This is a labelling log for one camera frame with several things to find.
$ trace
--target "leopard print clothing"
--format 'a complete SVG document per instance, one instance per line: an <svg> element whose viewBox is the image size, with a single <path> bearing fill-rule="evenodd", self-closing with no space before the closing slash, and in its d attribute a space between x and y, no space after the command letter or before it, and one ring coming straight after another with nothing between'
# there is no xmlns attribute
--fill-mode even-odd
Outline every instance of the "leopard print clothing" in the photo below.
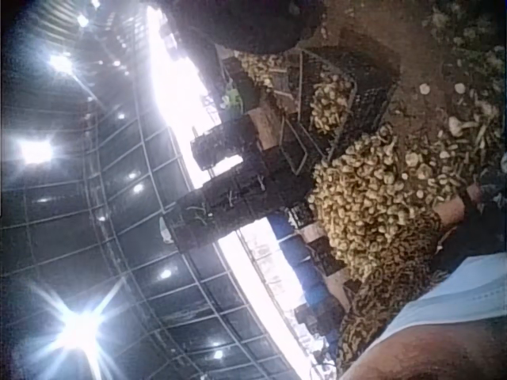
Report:
<svg viewBox="0 0 507 380"><path fill-rule="evenodd" d="M337 372L341 376L410 301L442 276L432 277L430 263L441 230L440 217L426 211L405 226L366 278L340 325Z"/></svg>

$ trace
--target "black plastic crate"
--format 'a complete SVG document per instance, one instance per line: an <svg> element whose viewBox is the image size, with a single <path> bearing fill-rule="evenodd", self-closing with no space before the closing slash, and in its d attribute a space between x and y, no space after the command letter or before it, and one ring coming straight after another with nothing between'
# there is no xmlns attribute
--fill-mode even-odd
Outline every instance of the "black plastic crate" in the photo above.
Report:
<svg viewBox="0 0 507 380"><path fill-rule="evenodd" d="M340 47L301 49L302 73L299 76L299 122L312 133L327 158L337 157L362 133L372 133L379 122L395 88L396 78L378 68L366 55ZM321 81L322 69L342 75L355 86L350 99L349 116L334 135L320 135L311 125L310 103L314 85Z"/></svg>

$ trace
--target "pile of garlic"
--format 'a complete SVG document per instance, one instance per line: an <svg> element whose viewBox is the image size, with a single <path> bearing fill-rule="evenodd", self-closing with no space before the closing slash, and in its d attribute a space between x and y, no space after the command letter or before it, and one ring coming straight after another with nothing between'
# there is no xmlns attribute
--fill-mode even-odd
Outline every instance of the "pile of garlic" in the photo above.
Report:
<svg viewBox="0 0 507 380"><path fill-rule="evenodd" d="M308 202L353 279L364 280L381 255L389 254L401 226L451 199L485 166L498 166L503 153L499 112L485 101L475 107L474 120L449 118L433 142L414 136L402 152L391 127L384 125L338 159L315 166Z"/></svg>
<svg viewBox="0 0 507 380"><path fill-rule="evenodd" d="M476 181L484 167L498 165L502 153L498 117L497 108L476 100L473 120L462 122L452 116L437 140L414 136L407 141L402 178L412 185L413 204L435 207Z"/></svg>
<svg viewBox="0 0 507 380"><path fill-rule="evenodd" d="M287 70L283 55L255 55L238 52L236 56L248 76L257 85L264 86L268 90L274 87L273 73Z"/></svg>
<svg viewBox="0 0 507 380"><path fill-rule="evenodd" d="M315 167L316 187L308 202L336 258L347 264L354 279L363 280L400 226L416 217L395 164L396 143L385 125L373 136L363 135L330 164Z"/></svg>
<svg viewBox="0 0 507 380"><path fill-rule="evenodd" d="M321 72L320 78L310 103L311 119L319 133L328 134L345 123L353 84L328 70Z"/></svg>

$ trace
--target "dirt floor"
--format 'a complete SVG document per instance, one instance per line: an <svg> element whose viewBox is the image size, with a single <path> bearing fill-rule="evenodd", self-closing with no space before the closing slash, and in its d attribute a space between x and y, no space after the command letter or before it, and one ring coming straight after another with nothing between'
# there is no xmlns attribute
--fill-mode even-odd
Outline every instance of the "dirt floor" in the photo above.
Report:
<svg viewBox="0 0 507 380"><path fill-rule="evenodd" d="M341 45L367 53L380 67L398 71L399 82L384 115L398 136L430 136L459 113L454 85L482 86L458 66L453 44L432 36L429 0L326 0L327 39L317 31L302 47ZM419 86L427 84L428 95Z"/></svg>

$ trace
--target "metal frame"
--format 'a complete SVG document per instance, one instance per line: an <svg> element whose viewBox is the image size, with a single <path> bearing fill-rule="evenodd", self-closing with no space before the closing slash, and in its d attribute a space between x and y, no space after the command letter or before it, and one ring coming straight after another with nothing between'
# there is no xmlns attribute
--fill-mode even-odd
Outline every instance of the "metal frame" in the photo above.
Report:
<svg viewBox="0 0 507 380"><path fill-rule="evenodd" d="M130 7L131 7L132 12L134 14L139 14L139 12L145 12L144 6L139 6L137 4L137 2L131 1ZM145 46L139 47L141 44L144 44L144 42L143 41L139 41L139 36L137 36L136 33L135 33L135 24L132 24L132 26L129 26L129 27L132 29L132 36L134 38L134 42L133 42L133 44L134 44L134 47L133 47L134 55L131 55L129 57L129 59L132 60L132 61L137 61L139 59L138 58L138 54L139 54L140 50L144 49L144 48L149 48L149 47L148 46L146 46L146 47ZM15 273L19 273L19 272L23 272L23 271L28 271L30 269L35 269L35 271L37 273L37 276L40 277L39 271L40 271L40 266L42 264L51 263L53 261L57 261L57 260L59 260L61 258L64 258L64 257L70 257L70 256L73 256L75 254L79 254L81 252L84 252L84 251L86 251L88 249L99 248L101 250L101 254L104 257L105 261L108 262L108 263L110 263L110 264L112 264L112 266L109 267L110 277L107 278L107 279L105 279L104 281L102 281L100 283L97 283L97 284L93 285L92 287L90 287L90 288L88 288L88 289L86 289L84 291L81 291L81 292L79 292L77 294L73 294L69 299L80 298L83 295L88 294L89 292L98 289L99 287L103 287L107 283L111 283L112 281L115 281L115 280L118 280L118 279L126 279L126 278L128 279L128 283L130 283L131 285L133 285L132 289L133 289L133 292L136 293L136 294L132 294L132 292L129 292L128 289L124 288L126 290L127 294L130 293L131 297L129 297L129 298L131 298L131 299L129 299L128 303L125 304L125 305L122 305L120 307L120 310L117 310L117 311L123 312L124 308L125 308L125 310L127 308L129 308L129 309L132 308L132 311L134 312L134 315L136 315L138 317L138 319L139 319L140 328L143 330L143 336L141 336L141 338L139 340L137 340L136 342L133 342L131 345L129 345L128 347L124 348L123 352L127 351L130 347L134 347L136 344L138 344L140 342L140 340L149 338L151 340L151 342L154 344L154 346L157 346L156 348L159 348L159 351L162 354L162 357L166 360L159 368L155 369L155 371L152 374L150 374L147 378L153 378L156 374L159 374L161 371L163 371L167 367L172 367L172 369L174 370L174 372L179 374L180 372L179 372L179 370L177 369L177 367L174 364L176 363L175 360L180 359L180 358L185 359L185 361L187 363L189 363L189 365L195 370L196 374L193 375L193 378L195 378L196 376L202 376L202 375L205 374L205 371L202 368L200 368L199 366L197 366L191 360L191 358L189 357L190 355L199 354L199 353L205 353L205 352L213 352L213 351L215 351L217 349L234 347L236 345L240 348L240 350L242 351L242 353L248 359L248 363L242 364L241 366L224 367L224 368L220 368L218 370L211 370L211 371L209 371L210 374L212 374L214 372L218 373L218 372L224 372L224 371L231 371L231 370L238 369L238 368L241 368L241 367L254 366L259 371L259 373L261 374L262 378L264 378L264 379L270 379L270 378L273 378L273 376L277 376L279 374L273 374L273 375L268 374L268 372L263 368L263 366L261 364L264 361L267 361L267 360L270 360L270 359L275 359L275 358L282 359L284 361L285 365L289 368L288 371L293 371L293 369L291 368L290 364L288 364L288 362L286 361L286 359L280 353L278 353L277 355L271 356L269 358L265 358L265 359L261 359L261 360L256 360L253 357L253 355L250 354L249 351L247 350L247 348L245 347L245 344L248 344L250 342L254 342L255 340L259 340L259 339L263 339L264 338L264 339L267 339L271 343L271 345L273 346L273 349L277 352L277 346L276 346L276 344L274 344L273 340L271 339L271 337L268 334L262 334L260 336L256 336L256 337L248 339L248 340L241 340L239 338L238 334L226 322L225 317L228 314L230 314L230 313L232 313L234 311L237 311L237 310L247 309L249 311L251 317L255 320L255 323L257 324L258 328L260 330L263 329L262 323L260 323L260 321L258 320L257 315L252 310L251 305L245 300L244 294L242 293L241 289L238 287L238 284L237 284L237 282L235 280L235 277L234 277L233 273L231 272L230 269L228 269L228 266L227 266L227 264L225 262L225 259L223 257L223 253L221 252L221 250L220 250L220 248L219 248L219 246L217 244L213 244L213 246L215 248L215 251L217 253L219 261L220 261L221 265L223 266L223 272L220 272L219 274L214 275L214 276L210 276L210 277L208 277L206 279L199 279L199 277L197 275L197 272L196 272L196 269L194 268L193 264L191 262L189 262L189 259L188 259L188 257L186 255L182 255L182 258L183 258L183 261L185 263L185 266L189 270L189 273L190 273L190 275L193 278L193 283L191 285L189 285L189 286L179 287L178 289L175 289L173 291L166 292L164 294L157 294L154 297L147 298L146 295L143 293L143 291L142 291L139 283L137 282L137 280L133 276L133 273L134 273L135 270L138 270L140 268L144 268L144 267L146 267L148 265L152 265L154 263L157 263L160 260L165 260L167 257L171 257L172 255L178 254L178 251L175 250L175 251L167 254L164 257L153 259L153 260L150 260L149 262L146 262L146 263L143 263L141 265L132 267L126 261L126 257L124 255L124 251L123 251L122 245L120 243L119 236L121 236L122 234L127 233L129 230L131 230L133 228L136 228L138 225L146 222L149 219L152 219L152 218L154 218L154 217L156 217L158 215L164 215L168 210L170 210L174 206L174 203L171 203L169 205L165 205L164 206L164 204L162 202L162 198L160 196L160 192L158 190L158 186L156 185L156 183L154 181L154 173L157 172L158 170L160 170L165 165L169 165L172 162L177 162L177 164L179 166L179 169L181 171L181 174L183 176L183 179L185 181L185 185L186 185L187 189L188 190L192 190L193 187L192 187L191 181L189 179L189 174L187 173L185 165L184 165L184 163L182 161L181 152L179 151L179 149L177 147L177 144L175 143L174 136L171 133L170 129L169 129L170 143L171 143L171 146L173 147L173 150L174 150L174 153L176 154L176 157L175 158L171 158L169 161L164 162L164 163L162 163L161 165L159 165L157 167L153 168L151 166L150 161L148 159L148 155L147 155L146 144L147 144L148 141L150 141L151 139L155 138L157 135L163 133L166 129L162 128L161 130L156 131L155 133L153 133L153 134L151 134L149 136L146 136L146 138L145 138L145 136L144 136L145 132L143 130L143 125L142 125L143 121L141 120L142 119L141 116L146 115L148 112L157 112L158 110L156 110L156 109L154 110L153 108L149 108L147 111L143 112L142 115L140 115L140 112L141 112L141 110L139 109L139 104L140 104L139 103L139 96L140 96L140 94L138 93L138 82L137 82L139 79L135 76L135 72L136 71L139 73L139 65L133 65L133 68L130 69L130 71L133 73L133 75L132 75L132 79L133 79L132 80L132 92L134 94L135 115L136 115L136 117L137 117L137 119L139 121L138 122L138 128L139 128L139 133L140 133L140 137L141 137L140 143L136 144L135 147L133 147L129 151L123 152L120 157L116 158L112 163L110 163L106 167L102 168L99 150L103 146L106 146L107 142L111 141L119 133L121 133L127 127L131 126L132 123L133 123L133 121L132 120L128 121L127 123L125 123L125 125L121 126L117 130L115 130L104 141L99 142L99 140L98 140L98 126L100 125L101 121L107 120L117 110L113 109L110 112L103 112L102 109L98 109L98 110L96 109L95 112L92 112L93 110L87 109L88 113L92 113L92 118L90 118L89 123L87 123L87 125L86 125L86 128L79 129L79 131L82 131L83 133L85 131L93 131L94 135L93 135L92 141L84 140L83 139L83 144L85 145L85 149L83 150L83 153L82 153L82 164L83 164L83 168L85 168L87 160L89 160L91 158L96 158L97 159L97 173L93 173L92 174L92 173L87 173L86 171L84 171L83 172L83 178L80 179L80 180L69 180L69 181L62 181L62 182L59 182L59 183L34 185L34 186L30 187L30 188L52 188L52 187L54 187L56 185L60 185L60 184L79 184L79 183L83 183L85 185L85 189L86 189L85 197L86 197L86 202L88 204L87 209L81 210L81 211L75 211L75 212L72 212L72 213L67 213L65 215L56 215L56 216L52 216L50 218L43 218L43 219L40 219L40 220L29 221L28 210L27 210L27 207L26 207L26 202L27 202L27 199L26 199L26 190L28 189L27 186L26 186L26 183L23 186L23 188L11 188L10 190L12 190L12 191L23 191L23 197L24 197L23 202L24 202L24 205L25 205L25 215L24 215L25 222L22 223L22 224L16 225L16 226L3 226L3 227L1 227L1 229L2 230L8 230L8 229L12 229L12 228L17 227L17 226L23 226L23 227L25 227L27 229L27 231L28 231L27 234L29 234L28 235L28 240L29 240L29 244L30 244L30 254L32 255L32 259L33 259L34 265L30 265L30 266L22 268L20 270L15 270L15 271L11 271L9 273L2 274L1 277L2 278L6 278L6 277L9 277L9 276L11 276L11 275L13 275ZM89 102L86 105L86 107L87 108L88 107L93 107L94 105L96 105L95 102ZM94 146L86 146L89 143L93 143ZM145 174L142 177L137 178L135 180L135 182L138 182L138 181L141 181L141 180L146 180L148 177L151 179L151 182L152 182L152 184L154 186L154 191L155 191L155 195L156 195L156 198L157 198L159 209L156 212L154 212L153 214L148 215L148 216L142 218L141 220L139 220L139 221L137 221L135 223L132 223L132 225L130 225L129 227L127 227L127 228L125 228L125 229L123 229L121 231L116 231L115 227L114 227L114 225L112 223L111 218L108 218L105 221L105 223L109 224L109 229L112 231L111 232L111 237L110 238L102 238L101 231L100 231L100 226L97 224L97 221L94 218L94 211L97 210L97 209L99 209L99 208L101 208L101 207L105 207L106 209L109 209L110 202L112 200L114 200L122 192L127 191L127 189L130 188L133 185L133 184L131 184L131 185L127 186L126 188L123 188L122 190L118 191L117 194L114 194L114 195L112 195L112 196L110 196L108 198L107 195L105 194L103 172L106 169L109 169L110 167L112 167L117 162L119 162L122 158L124 158L125 156L127 156L133 150L138 149L140 147L143 148L143 156L144 156L144 159L146 160L146 163L147 163L147 174ZM88 185L89 182L92 179L97 179L99 181L100 186L101 186L101 189L100 189L101 195L100 195L100 197L103 198L104 202L102 202L101 199L97 199L97 198L93 199L94 198L93 194L90 193L90 188L89 188L89 185ZM92 227L93 227L93 232L95 234L95 238L97 239L97 244L93 244L93 245L84 247L82 249L78 249L78 250L75 250L73 252L66 253L66 254L64 254L62 256L51 258L51 259L46 260L46 261L36 262L34 254L33 254L32 239L31 239L30 231L29 231L30 226L33 225L33 224L36 224L36 223L50 222L52 220L61 219L61 218L64 218L66 216L79 215L79 214L84 214L84 213L88 213L90 215L90 217L92 218L92 221L93 221ZM108 256L106 254L107 251L105 251L107 249L105 247L105 245L108 244L108 243L110 243L110 242L113 242L113 241L116 243L115 245L118 248L118 251L117 251L117 255L118 256L116 257L116 259L119 261L119 263L116 263L116 262L115 263L111 263L111 260L107 257ZM211 298L208 296L206 290L204 289L204 286L205 286L205 284L207 282L209 282L209 281L211 281L213 279L217 279L217 278L222 277L222 276L227 276L227 278L233 284L235 291L237 292L238 296L242 300L242 305L240 307L236 307L236 308L232 308L232 309L224 310L224 311L218 311L214 307ZM156 298L162 297L164 295L169 295L169 294L172 294L172 293L176 293L176 292L181 291L181 290L183 290L183 289L185 289L187 287L198 287L199 288L200 293L203 295L203 298L206 300L206 302L208 303L208 305L210 306L210 308L211 308L211 310L213 312L213 315L211 315L209 318L215 318L215 317L217 318L217 320L219 321L219 323L224 327L224 330L227 332L227 334L231 336L231 339L233 341L232 344L228 344L228 345L225 345L225 346L222 346L222 347L217 347L217 348L209 348L207 350L199 350L199 351L194 351L194 352L186 352L174 340L174 338L167 331L167 329L168 328L173 328L173 327L178 327L179 325L184 325L184 324L165 326L161 322L160 318L158 318L158 316L156 315L155 311L151 308L151 306L149 305L148 301L150 301L151 299L156 299ZM153 328L148 328L142 322L141 318L139 317L139 314L144 314L145 310L146 310L146 314L147 314L149 320L154 322L154 324L152 324L153 327L154 327L154 329ZM16 321L11 322L8 325L8 327L13 327L15 325L18 325L22 321L25 321L28 318L34 317L36 315L41 315L43 313L44 313L44 310L39 310L39 311L35 312L34 314L31 314L31 315L28 315L28 316L24 316L24 317L22 317L20 319L17 319ZM185 324L187 324L187 323L195 323L195 322L202 321L202 320L203 320L203 318L197 318L197 319L194 319L192 321L188 321ZM170 353L168 347L164 343L164 340L167 341L167 342L170 342L171 344L174 345L174 347L177 349L177 354L176 355Z"/></svg>

